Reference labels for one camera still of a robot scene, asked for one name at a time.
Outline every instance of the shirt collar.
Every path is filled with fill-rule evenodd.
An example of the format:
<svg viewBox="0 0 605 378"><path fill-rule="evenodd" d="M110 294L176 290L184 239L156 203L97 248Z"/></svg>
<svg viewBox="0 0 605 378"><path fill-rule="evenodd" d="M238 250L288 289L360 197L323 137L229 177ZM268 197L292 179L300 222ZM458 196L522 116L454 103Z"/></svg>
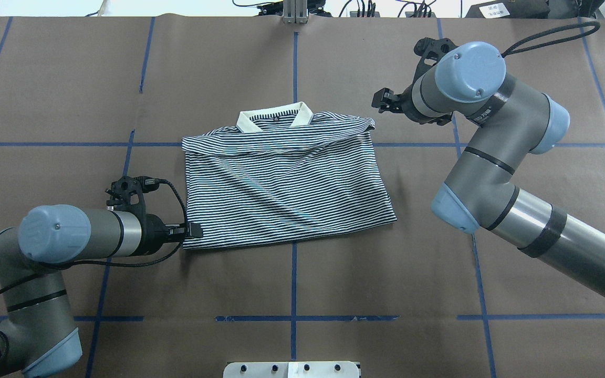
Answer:
<svg viewBox="0 0 605 378"><path fill-rule="evenodd" d="M237 118L237 128L242 132L262 132L263 130L256 126L251 120L251 117L276 114L280 112L286 112L288 110L298 110L295 119L291 126L304 126L309 124L312 120L312 110L310 110L304 102L291 103L291 105L277 106L276 108L261 109L261 110L248 110L246 112L240 112Z"/></svg>

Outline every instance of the striped shirt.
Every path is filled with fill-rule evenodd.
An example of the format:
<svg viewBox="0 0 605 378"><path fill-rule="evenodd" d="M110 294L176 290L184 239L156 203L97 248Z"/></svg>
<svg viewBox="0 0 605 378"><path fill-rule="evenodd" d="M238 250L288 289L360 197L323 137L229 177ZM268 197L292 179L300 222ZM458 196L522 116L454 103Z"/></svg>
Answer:
<svg viewBox="0 0 605 378"><path fill-rule="evenodd" d="M183 247L273 244L396 221L373 129L371 118L312 114L299 102L183 138L187 215L204 230Z"/></svg>

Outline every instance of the white bracket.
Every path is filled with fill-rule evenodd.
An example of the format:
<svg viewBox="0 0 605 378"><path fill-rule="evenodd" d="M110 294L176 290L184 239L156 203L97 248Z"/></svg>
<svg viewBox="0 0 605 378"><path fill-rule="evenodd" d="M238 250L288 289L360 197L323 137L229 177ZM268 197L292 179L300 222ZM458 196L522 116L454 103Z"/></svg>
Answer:
<svg viewBox="0 0 605 378"><path fill-rule="evenodd" d="M223 378L361 378L360 366L351 361L229 363Z"/></svg>
<svg viewBox="0 0 605 378"><path fill-rule="evenodd" d="M307 0L284 0L284 24L307 24Z"/></svg>

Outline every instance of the paper label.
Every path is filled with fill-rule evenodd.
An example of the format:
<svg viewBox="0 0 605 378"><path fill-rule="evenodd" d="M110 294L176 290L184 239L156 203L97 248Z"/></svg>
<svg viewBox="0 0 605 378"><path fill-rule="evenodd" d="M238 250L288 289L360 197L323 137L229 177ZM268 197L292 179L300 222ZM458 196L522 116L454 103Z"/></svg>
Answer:
<svg viewBox="0 0 605 378"><path fill-rule="evenodd" d="M498 18L510 15L510 12L506 9L504 3L485 5L484 7L480 7L480 12L482 12L482 15L484 15L485 18Z"/></svg>

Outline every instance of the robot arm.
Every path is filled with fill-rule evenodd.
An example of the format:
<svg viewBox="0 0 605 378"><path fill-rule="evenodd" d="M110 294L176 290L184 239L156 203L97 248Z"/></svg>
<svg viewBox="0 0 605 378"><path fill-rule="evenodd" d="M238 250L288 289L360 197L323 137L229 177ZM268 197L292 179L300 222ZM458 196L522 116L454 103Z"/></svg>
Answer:
<svg viewBox="0 0 605 378"><path fill-rule="evenodd" d="M125 176L107 189L111 210L39 206L19 227L0 232L0 283L14 286L3 293L8 318L0 321L0 376L51 376L81 357L61 272L73 261L149 255L165 243L202 237L195 223L166 225L146 213L143 194L161 182Z"/></svg>
<svg viewBox="0 0 605 378"><path fill-rule="evenodd" d="M492 45L425 38L415 52L437 64L418 67L398 96L375 93L380 112L445 124L457 111L479 129L440 187L432 211L456 229L483 227L605 296L605 234L510 183L528 153L545 153L564 137L569 114L506 72Z"/></svg>

